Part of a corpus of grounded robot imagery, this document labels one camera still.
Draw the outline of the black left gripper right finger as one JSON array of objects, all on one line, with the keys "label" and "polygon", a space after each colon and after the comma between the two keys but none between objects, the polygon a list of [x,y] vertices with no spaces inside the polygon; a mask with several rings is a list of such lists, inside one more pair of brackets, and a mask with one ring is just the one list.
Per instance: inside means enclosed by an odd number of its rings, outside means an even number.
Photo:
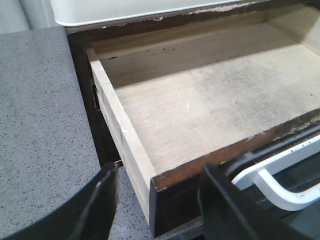
[{"label": "black left gripper right finger", "polygon": [[307,240],[246,197],[214,164],[205,164],[198,204],[206,240]]}]

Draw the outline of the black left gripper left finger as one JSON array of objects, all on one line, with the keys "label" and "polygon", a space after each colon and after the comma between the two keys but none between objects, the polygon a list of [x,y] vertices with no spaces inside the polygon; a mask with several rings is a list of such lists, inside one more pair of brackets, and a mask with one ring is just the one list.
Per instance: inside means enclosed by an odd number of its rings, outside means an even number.
[{"label": "black left gripper left finger", "polygon": [[8,240],[106,240],[118,203],[119,165],[108,162],[70,200]]}]

